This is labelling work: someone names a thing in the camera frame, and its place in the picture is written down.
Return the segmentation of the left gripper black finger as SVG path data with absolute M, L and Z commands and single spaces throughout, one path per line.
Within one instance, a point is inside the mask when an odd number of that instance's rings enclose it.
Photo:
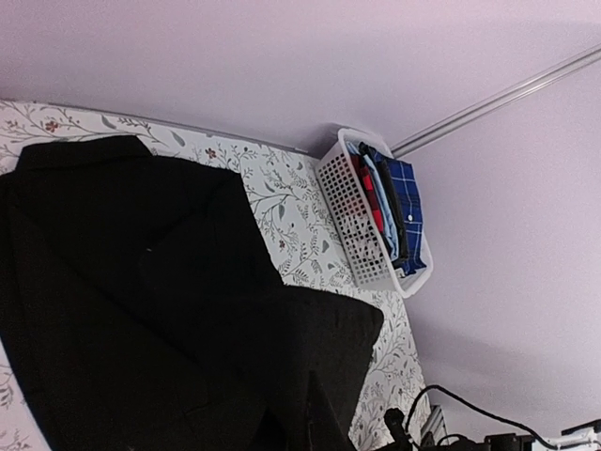
M 346 387 L 339 381 L 323 380 L 309 372 L 305 402 L 303 450 L 354 450 L 344 427 L 347 411 Z

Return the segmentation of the black long sleeve shirt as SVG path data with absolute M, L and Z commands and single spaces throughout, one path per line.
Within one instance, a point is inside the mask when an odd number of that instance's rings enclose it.
M 121 135 L 1 178 L 1 341 L 53 450 L 303 450 L 309 372 L 349 429 L 382 324 L 283 282 L 238 173 Z

